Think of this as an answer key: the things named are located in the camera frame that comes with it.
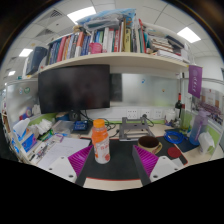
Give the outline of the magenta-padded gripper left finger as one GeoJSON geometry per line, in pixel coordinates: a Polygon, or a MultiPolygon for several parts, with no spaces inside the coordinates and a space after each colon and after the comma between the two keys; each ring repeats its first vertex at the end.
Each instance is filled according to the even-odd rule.
{"type": "Polygon", "coordinates": [[[83,186],[86,180],[88,166],[94,156],[93,146],[87,146],[69,157],[60,156],[47,170],[78,186],[83,186]]]}

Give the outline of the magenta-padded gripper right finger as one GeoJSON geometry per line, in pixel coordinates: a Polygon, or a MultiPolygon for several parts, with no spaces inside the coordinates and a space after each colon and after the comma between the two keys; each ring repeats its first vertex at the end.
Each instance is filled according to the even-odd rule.
{"type": "Polygon", "coordinates": [[[179,170],[167,156],[158,157],[137,145],[133,146],[132,156],[143,186],[179,170]]]}

